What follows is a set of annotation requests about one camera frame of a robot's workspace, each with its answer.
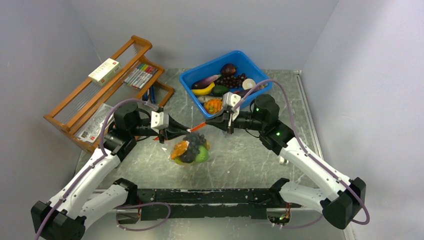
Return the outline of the grey toy fish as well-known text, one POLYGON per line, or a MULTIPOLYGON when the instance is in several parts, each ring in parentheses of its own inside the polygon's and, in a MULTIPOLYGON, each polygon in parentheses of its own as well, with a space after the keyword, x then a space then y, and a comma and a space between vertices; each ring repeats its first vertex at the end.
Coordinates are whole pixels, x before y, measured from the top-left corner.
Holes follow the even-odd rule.
POLYGON ((210 100, 220 100, 222 101, 223 97, 222 96, 211 96, 211 95, 201 95, 197 97, 197 100, 201 103, 204 104, 210 100))

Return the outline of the red grape bunch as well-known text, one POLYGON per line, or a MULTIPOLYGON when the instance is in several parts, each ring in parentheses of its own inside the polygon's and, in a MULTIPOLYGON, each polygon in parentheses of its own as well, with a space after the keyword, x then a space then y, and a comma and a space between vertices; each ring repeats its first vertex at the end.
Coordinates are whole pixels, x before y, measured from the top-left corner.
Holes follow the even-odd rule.
POLYGON ((240 75, 232 75, 229 77, 220 77, 214 82, 215 85, 226 86, 229 89, 238 89, 242 86, 243 81, 247 79, 244 73, 240 75))

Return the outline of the wooden rack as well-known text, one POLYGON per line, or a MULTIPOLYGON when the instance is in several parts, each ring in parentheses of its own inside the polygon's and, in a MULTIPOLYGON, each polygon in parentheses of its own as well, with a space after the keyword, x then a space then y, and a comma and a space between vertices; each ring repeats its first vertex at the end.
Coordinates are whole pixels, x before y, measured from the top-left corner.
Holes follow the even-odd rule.
POLYGON ((113 107, 117 103, 130 98, 141 99, 153 87, 163 95, 156 100, 160 107, 170 100, 175 90, 173 87, 160 82, 164 68, 151 62, 145 56, 153 47, 152 43, 144 38, 133 35, 111 58, 121 63, 122 68, 105 85, 100 86, 90 78, 84 80, 64 100, 61 101, 44 119, 57 128, 82 151, 92 153, 98 145, 98 137, 88 140, 79 139, 78 134, 83 132, 86 123, 93 119, 96 111, 103 105, 113 107), (124 80, 140 64, 147 64, 156 69, 151 79, 142 88, 136 88, 125 83, 124 80))

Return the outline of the dark grape bunch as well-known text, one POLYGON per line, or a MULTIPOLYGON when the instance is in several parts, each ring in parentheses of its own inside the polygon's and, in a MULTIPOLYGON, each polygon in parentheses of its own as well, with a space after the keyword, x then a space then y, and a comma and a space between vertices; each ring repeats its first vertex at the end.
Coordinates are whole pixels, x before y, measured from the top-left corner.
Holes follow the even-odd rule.
POLYGON ((188 141, 189 146, 187 151, 183 155, 179 156, 179 160, 185 164, 191 164, 195 162, 196 155, 199 152, 199 147, 205 147, 207 140, 203 134, 199 134, 198 132, 188 133, 183 140, 188 141))

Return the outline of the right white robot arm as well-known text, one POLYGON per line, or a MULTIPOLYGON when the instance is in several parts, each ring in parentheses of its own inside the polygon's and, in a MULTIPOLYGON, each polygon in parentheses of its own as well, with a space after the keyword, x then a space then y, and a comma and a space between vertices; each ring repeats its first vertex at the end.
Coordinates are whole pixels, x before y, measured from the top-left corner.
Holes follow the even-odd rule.
POLYGON ((297 166, 317 186, 307 187, 282 178, 271 187, 270 202, 275 207, 291 203, 313 209, 340 230, 354 222, 365 204, 366 183, 339 172, 310 151, 293 129, 279 120, 280 107, 271 95, 256 97, 249 111, 232 109, 240 101, 237 94, 226 96, 222 110, 205 123, 229 134, 234 129, 258 131, 264 147, 297 166))

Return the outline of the small white plastic block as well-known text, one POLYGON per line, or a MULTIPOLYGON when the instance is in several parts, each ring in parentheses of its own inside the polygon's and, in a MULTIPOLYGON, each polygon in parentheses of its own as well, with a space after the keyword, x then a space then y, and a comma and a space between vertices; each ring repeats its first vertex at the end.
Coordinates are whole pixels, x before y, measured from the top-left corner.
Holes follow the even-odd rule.
POLYGON ((281 157, 281 156, 278 157, 278 162, 282 166, 286 166, 288 164, 288 161, 285 158, 281 157))

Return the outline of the coloured marker pack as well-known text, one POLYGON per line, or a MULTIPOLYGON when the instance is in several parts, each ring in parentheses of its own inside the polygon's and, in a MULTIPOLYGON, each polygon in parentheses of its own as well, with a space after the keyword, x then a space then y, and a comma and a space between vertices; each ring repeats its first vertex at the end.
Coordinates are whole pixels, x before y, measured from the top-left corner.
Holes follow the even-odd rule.
POLYGON ((143 86, 154 76, 157 70, 158 69, 152 65, 140 63, 132 70, 123 82, 129 87, 142 89, 143 86))

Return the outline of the clear zip bag red zipper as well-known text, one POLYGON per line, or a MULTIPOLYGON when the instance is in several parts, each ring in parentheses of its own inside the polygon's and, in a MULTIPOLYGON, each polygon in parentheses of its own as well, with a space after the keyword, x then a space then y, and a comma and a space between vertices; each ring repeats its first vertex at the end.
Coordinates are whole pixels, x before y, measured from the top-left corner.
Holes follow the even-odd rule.
POLYGON ((191 166, 208 162, 210 159, 210 143, 199 130, 205 127, 202 122, 189 129, 188 133, 172 140, 165 140, 161 149, 171 162, 181 166, 191 166))

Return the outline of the green bumpy fruit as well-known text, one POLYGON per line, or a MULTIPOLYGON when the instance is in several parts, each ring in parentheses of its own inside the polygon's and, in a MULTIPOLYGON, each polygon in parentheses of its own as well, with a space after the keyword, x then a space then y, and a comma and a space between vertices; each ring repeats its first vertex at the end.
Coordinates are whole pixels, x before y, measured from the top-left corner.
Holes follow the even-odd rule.
POLYGON ((195 157, 195 162, 196 163, 204 163, 207 162, 209 160, 209 151, 207 148, 205 148, 204 146, 200 146, 198 148, 198 154, 195 157))

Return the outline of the single yellow banana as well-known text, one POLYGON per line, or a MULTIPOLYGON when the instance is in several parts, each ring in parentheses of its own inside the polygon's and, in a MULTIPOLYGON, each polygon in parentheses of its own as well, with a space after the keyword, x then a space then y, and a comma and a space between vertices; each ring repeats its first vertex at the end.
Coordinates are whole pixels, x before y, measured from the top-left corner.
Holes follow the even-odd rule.
POLYGON ((195 96, 205 96, 205 95, 209 95, 212 92, 212 89, 215 87, 215 83, 212 82, 210 85, 208 85, 206 88, 202 88, 202 89, 192 89, 192 93, 195 96))

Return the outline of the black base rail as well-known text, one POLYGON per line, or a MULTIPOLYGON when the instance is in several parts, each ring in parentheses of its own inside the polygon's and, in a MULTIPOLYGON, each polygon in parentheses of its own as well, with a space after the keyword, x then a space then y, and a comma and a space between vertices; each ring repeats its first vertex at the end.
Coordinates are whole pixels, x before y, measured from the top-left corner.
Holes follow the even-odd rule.
POLYGON ((277 219, 279 214, 300 208, 287 203, 271 188, 139 188, 131 195, 128 205, 142 207, 119 209, 116 216, 120 224, 140 221, 195 218, 238 218, 257 220, 277 219))

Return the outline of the dark red fruit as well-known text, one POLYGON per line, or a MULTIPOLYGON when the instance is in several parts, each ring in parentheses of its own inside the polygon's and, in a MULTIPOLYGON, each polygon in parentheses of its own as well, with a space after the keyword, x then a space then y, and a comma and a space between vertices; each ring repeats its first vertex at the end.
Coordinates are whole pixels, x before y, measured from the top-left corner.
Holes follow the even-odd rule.
POLYGON ((220 74, 222 77, 230 77, 236 73, 237 67, 232 63, 226 63, 221 69, 220 74))

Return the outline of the orange toy pineapple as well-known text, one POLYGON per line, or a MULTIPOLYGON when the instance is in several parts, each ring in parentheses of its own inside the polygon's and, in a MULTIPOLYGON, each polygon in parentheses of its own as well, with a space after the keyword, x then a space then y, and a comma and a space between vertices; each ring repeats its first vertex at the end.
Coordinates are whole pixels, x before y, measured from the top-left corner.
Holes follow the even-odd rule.
POLYGON ((223 102, 219 98, 207 100, 203 107, 208 114, 214 115, 223 109, 223 102))

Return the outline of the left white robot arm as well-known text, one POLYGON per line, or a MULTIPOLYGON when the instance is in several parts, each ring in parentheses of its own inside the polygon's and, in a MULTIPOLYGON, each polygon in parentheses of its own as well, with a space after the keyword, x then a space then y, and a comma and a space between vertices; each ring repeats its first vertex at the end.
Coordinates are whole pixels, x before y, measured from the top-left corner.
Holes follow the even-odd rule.
POLYGON ((146 118, 141 118, 142 100, 130 98, 119 102, 105 116, 99 144, 83 168, 47 202, 38 201, 31 208, 35 238, 79 240, 95 221, 113 209, 140 209, 138 186, 120 178, 106 191, 92 197, 93 191, 116 168, 137 144, 137 137, 158 137, 163 143, 190 132, 162 107, 150 102, 146 118))

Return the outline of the green avocado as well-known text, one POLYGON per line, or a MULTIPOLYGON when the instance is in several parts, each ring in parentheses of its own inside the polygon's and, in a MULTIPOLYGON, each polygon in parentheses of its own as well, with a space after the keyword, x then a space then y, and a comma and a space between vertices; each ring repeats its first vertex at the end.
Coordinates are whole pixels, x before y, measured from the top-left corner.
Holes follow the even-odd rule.
POLYGON ((222 97, 224 94, 228 93, 230 89, 224 85, 216 85, 212 91, 211 94, 216 97, 222 97))

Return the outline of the blue plastic bin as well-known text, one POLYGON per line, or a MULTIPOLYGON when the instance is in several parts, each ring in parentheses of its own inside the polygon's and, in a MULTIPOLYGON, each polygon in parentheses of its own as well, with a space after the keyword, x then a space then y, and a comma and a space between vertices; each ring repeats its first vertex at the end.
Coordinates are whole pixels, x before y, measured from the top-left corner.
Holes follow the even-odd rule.
POLYGON ((183 72, 179 81, 205 118, 213 115, 199 97, 221 97, 227 92, 246 93, 255 84, 268 79, 256 64, 239 50, 183 72))

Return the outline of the long purple eggplant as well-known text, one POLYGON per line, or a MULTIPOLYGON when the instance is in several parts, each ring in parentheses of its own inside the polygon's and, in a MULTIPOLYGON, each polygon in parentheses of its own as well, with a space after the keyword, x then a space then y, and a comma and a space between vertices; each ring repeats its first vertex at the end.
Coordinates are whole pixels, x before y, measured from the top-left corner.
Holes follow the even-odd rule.
MULTIPOLYGON (((251 92, 251 94, 254 94, 258 91, 261 91, 262 89, 264 89, 265 87, 267 87, 267 84, 261 85, 259 87, 257 87, 255 90, 253 90, 251 92)), ((250 91, 251 89, 246 89, 246 90, 242 90, 242 91, 236 91, 234 92, 236 95, 240 96, 241 98, 244 98, 245 95, 250 91)))

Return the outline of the cut brown white mushroom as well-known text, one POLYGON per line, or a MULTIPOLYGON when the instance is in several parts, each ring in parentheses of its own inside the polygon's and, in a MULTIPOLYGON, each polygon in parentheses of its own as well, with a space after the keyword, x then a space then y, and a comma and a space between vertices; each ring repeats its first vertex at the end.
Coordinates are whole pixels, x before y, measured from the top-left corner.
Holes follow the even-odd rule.
POLYGON ((242 88, 244 90, 249 90, 251 88, 253 88, 256 85, 256 82, 251 79, 251 78, 246 78, 243 82, 242 82, 242 88))

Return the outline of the yellow banana bunch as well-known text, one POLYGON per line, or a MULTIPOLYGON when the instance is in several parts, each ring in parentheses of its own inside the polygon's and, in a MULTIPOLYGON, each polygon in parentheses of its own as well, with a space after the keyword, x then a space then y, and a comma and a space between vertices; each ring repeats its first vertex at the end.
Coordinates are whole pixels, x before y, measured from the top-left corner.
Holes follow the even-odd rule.
MULTIPOLYGON (((210 149, 210 144, 206 141, 206 145, 205 145, 205 148, 207 148, 208 149, 208 151, 209 151, 209 149, 210 149)), ((180 160, 179 160, 179 157, 177 157, 176 159, 171 159, 173 162, 175 162, 176 164, 178 164, 178 165, 193 165, 193 164, 200 164, 200 163, 196 163, 196 162, 192 162, 192 163, 183 163, 183 162, 181 162, 180 160)))

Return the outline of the white red box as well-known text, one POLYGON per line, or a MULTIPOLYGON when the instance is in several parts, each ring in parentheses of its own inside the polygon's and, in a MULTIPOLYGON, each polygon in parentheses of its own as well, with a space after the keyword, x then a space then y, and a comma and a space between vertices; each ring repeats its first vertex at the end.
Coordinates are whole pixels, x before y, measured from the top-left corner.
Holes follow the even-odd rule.
POLYGON ((108 58, 100 66, 98 66, 94 71, 92 71, 88 75, 88 78, 93 83, 99 86, 104 86, 110 80, 112 80, 120 70, 121 70, 121 63, 115 59, 108 58))

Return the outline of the packaged ruler set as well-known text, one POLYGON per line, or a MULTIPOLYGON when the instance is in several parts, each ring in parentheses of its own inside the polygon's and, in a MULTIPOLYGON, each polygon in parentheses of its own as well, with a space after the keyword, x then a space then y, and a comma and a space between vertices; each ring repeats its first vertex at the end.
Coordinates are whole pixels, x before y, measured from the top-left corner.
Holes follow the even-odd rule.
POLYGON ((75 134, 76 138, 82 142, 94 143, 100 134, 106 115, 112 108, 103 103, 75 134))

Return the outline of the blue pens on rack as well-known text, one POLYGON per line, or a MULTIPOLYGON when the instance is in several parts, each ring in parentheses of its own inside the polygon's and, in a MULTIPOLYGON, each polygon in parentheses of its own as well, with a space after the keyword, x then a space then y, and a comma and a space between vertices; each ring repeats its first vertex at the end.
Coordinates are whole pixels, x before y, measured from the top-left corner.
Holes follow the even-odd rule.
POLYGON ((154 86, 151 86, 142 96, 141 98, 143 101, 150 102, 152 104, 156 104, 156 97, 155 97, 155 89, 154 86))

